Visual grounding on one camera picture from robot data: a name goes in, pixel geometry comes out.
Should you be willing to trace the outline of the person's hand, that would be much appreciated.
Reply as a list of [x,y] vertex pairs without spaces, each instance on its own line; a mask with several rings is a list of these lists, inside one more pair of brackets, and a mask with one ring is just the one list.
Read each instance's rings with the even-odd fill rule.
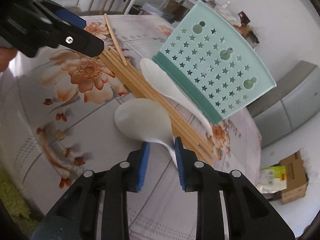
[[0,48],[0,72],[4,72],[9,62],[17,55],[18,50],[16,48]]

